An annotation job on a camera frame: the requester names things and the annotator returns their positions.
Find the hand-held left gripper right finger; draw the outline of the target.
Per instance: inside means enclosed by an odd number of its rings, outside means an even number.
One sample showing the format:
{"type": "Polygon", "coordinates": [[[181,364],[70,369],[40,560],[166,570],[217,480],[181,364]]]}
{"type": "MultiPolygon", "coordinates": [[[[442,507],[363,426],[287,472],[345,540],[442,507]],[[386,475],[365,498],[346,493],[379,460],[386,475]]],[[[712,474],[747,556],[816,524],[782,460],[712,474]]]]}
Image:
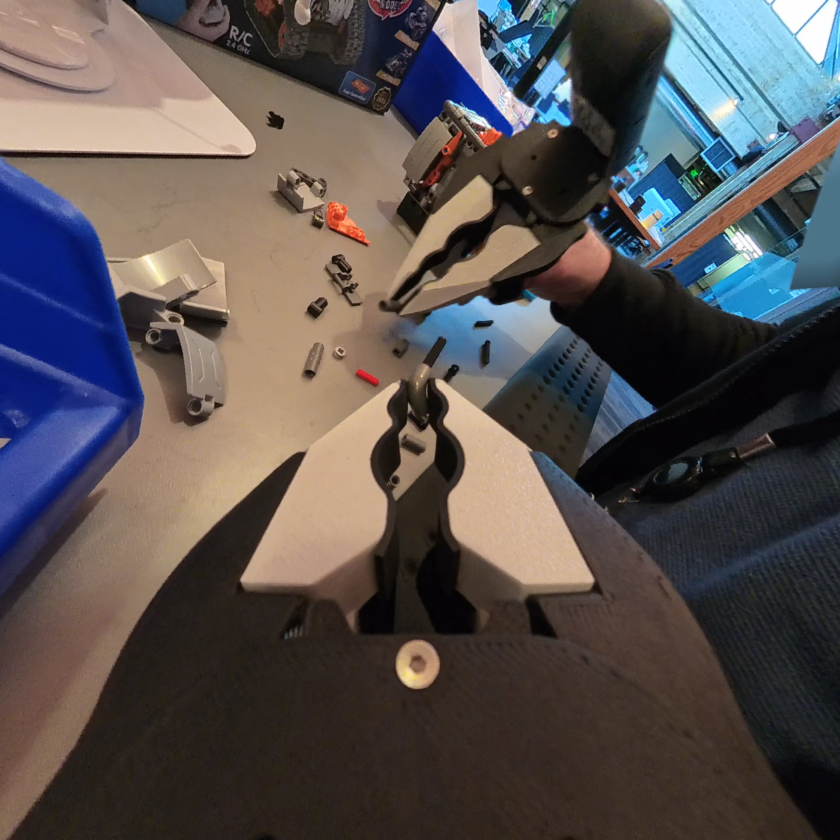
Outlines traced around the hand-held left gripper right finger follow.
{"type": "Polygon", "coordinates": [[[427,386],[444,479],[444,587],[489,611],[537,595],[590,593],[595,577],[529,446],[439,380],[427,386]]]}

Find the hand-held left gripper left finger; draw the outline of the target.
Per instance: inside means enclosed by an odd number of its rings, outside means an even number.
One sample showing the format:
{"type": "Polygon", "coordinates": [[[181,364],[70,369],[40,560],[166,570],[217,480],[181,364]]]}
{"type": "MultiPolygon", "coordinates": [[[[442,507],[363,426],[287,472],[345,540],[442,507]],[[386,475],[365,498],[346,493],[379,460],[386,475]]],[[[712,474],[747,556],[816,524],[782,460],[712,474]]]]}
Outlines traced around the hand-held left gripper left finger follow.
{"type": "Polygon", "coordinates": [[[345,614],[396,589],[392,476],[401,464],[407,385],[398,381],[304,454],[240,578],[247,592],[334,601],[345,614]]]}

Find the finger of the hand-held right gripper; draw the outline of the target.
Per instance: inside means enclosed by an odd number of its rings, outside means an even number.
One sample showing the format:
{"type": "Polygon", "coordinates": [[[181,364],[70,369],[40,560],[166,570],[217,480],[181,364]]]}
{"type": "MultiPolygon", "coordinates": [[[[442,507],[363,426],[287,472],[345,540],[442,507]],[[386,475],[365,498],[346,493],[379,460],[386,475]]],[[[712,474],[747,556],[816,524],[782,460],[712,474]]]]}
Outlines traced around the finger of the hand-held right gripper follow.
{"type": "Polygon", "coordinates": [[[456,279],[454,264],[487,238],[495,212],[493,185],[475,176],[428,217],[384,299],[402,309],[441,309],[477,297],[485,281],[456,279]]]}
{"type": "MultiPolygon", "coordinates": [[[[491,230],[488,237],[470,251],[462,261],[454,264],[455,278],[483,280],[485,288],[478,297],[485,296],[491,283],[503,271],[539,246],[539,238],[530,227],[503,224],[491,230]]],[[[427,314],[435,309],[402,309],[401,317],[427,314]]]]}

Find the blue plastic bin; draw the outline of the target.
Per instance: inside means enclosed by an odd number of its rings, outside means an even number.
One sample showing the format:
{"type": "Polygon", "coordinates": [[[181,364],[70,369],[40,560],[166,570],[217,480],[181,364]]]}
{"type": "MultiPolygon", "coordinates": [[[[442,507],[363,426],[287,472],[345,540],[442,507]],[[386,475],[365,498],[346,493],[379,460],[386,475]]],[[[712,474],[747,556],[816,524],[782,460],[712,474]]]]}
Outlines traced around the blue plastic bin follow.
{"type": "Polygon", "coordinates": [[[2,595],[128,451],[143,408],[94,227],[2,161],[2,595]]]}

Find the person's right forearm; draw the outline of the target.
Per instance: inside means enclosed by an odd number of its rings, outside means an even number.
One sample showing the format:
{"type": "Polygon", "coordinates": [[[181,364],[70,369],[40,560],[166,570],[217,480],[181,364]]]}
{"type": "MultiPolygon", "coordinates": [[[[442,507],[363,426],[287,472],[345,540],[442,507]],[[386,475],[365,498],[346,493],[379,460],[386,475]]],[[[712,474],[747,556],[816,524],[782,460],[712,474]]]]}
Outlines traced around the person's right forearm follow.
{"type": "Polygon", "coordinates": [[[552,315],[656,409],[758,350],[781,329],[714,309],[666,271],[612,251],[598,283],[569,299],[551,292],[552,315]]]}

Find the grey orange toy model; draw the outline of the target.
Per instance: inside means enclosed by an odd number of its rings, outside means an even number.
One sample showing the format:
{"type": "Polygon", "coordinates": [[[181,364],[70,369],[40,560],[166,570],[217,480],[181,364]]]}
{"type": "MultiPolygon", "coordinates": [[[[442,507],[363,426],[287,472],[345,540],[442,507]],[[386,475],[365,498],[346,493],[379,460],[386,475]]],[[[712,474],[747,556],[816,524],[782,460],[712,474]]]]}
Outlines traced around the grey orange toy model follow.
{"type": "Polygon", "coordinates": [[[426,126],[404,160],[404,183],[409,194],[422,207],[431,208],[459,158],[475,154],[501,136],[478,113],[446,100],[441,113],[426,126]]]}

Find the orange toy wedge piece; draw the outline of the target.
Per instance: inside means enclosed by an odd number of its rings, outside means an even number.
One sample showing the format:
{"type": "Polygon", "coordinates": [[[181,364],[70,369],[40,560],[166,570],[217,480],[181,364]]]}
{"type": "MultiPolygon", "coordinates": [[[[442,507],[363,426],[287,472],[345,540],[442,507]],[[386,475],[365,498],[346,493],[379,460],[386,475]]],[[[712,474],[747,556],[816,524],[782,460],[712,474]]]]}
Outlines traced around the orange toy wedge piece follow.
{"type": "Polygon", "coordinates": [[[349,208],[338,202],[329,202],[325,214],[327,226],[334,232],[364,246],[370,246],[363,229],[349,216],[349,208]]]}

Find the grey toy hinge assembly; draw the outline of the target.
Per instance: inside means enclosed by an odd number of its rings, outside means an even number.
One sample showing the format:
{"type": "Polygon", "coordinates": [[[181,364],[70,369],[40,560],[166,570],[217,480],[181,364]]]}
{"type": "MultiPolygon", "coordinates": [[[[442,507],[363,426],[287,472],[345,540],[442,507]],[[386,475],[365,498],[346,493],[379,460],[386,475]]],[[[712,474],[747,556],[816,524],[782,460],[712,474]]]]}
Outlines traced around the grey toy hinge assembly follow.
{"type": "Polygon", "coordinates": [[[352,280],[352,273],[344,270],[341,266],[328,263],[325,264],[325,270],[329,274],[331,282],[339,289],[339,292],[345,300],[352,307],[360,307],[363,305],[363,299],[358,293],[358,283],[352,280]]]}

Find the black perforated board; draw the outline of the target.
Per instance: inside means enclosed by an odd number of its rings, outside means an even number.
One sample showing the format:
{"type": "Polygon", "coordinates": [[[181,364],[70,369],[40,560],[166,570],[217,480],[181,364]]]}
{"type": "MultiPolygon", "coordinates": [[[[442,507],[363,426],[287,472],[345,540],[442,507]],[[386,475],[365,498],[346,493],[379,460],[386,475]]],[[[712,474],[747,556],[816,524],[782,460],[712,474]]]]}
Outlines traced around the black perforated board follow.
{"type": "Polygon", "coordinates": [[[574,478],[612,373],[587,342],[560,327],[484,411],[574,478]]]}

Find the blue parts bin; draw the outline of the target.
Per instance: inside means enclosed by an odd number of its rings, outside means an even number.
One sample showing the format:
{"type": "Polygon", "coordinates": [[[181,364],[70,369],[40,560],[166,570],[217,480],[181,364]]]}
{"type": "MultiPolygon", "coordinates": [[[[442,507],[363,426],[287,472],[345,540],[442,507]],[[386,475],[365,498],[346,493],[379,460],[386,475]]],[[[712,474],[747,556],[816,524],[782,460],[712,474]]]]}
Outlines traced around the blue parts bin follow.
{"type": "Polygon", "coordinates": [[[506,136],[513,127],[443,41],[432,32],[401,83],[393,107],[417,137],[451,100],[479,114],[506,136]]]}

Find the black badge reel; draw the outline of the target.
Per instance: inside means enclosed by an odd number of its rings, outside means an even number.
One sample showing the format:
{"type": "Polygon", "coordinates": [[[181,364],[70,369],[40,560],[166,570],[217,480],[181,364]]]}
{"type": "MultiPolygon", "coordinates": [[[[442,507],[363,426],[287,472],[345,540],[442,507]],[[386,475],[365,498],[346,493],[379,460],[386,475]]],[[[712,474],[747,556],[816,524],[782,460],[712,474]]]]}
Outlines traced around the black badge reel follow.
{"type": "Polygon", "coordinates": [[[641,497],[651,502],[670,503],[686,499],[698,492],[705,483],[702,456],[672,460],[646,480],[641,497]]]}

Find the grey curved toy panel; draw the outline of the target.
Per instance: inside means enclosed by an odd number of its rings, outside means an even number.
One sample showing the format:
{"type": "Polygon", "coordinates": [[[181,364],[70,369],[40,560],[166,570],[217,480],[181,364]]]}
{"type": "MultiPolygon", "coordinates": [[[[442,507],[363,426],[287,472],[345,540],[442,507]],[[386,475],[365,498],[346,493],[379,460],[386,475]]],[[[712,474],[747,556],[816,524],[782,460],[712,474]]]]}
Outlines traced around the grey curved toy panel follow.
{"type": "Polygon", "coordinates": [[[207,419],[217,407],[225,404],[227,374],[222,354],[214,341],[187,327],[180,314],[155,311],[144,340],[161,352],[181,352],[186,411],[191,417],[207,419]]]}

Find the blue picture box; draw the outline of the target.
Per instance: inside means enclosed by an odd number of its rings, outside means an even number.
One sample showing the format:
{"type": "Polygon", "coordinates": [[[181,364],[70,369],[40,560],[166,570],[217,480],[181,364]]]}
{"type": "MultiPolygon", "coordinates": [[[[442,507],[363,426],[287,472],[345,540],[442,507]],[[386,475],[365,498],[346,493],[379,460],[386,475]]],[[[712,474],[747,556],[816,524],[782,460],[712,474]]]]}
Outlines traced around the blue picture box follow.
{"type": "Polygon", "coordinates": [[[129,1],[138,13],[373,112],[386,112],[439,1],[129,1]]]}

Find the white metal stand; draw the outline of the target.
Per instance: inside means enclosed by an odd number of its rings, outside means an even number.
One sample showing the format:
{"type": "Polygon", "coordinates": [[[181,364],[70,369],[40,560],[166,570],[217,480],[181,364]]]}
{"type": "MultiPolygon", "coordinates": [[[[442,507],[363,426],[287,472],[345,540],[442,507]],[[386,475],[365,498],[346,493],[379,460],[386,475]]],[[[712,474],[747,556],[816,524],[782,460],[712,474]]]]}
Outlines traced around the white metal stand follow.
{"type": "Polygon", "coordinates": [[[125,2],[1,2],[2,154],[230,156],[256,141],[125,2]]]}

